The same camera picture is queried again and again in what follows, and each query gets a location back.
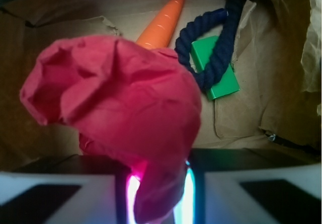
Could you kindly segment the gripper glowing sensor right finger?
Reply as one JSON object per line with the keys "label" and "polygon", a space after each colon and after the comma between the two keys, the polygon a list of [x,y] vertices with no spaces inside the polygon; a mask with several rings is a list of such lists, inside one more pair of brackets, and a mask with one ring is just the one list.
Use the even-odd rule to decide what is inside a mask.
{"label": "gripper glowing sensor right finger", "polygon": [[175,223],[321,223],[321,164],[273,150],[195,148]]}

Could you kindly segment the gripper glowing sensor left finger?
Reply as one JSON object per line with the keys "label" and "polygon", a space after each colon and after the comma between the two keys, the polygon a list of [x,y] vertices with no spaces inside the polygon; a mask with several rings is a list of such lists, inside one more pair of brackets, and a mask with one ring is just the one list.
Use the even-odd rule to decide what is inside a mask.
{"label": "gripper glowing sensor left finger", "polygon": [[134,223],[129,178],[106,156],[49,157],[1,172],[1,223]]}

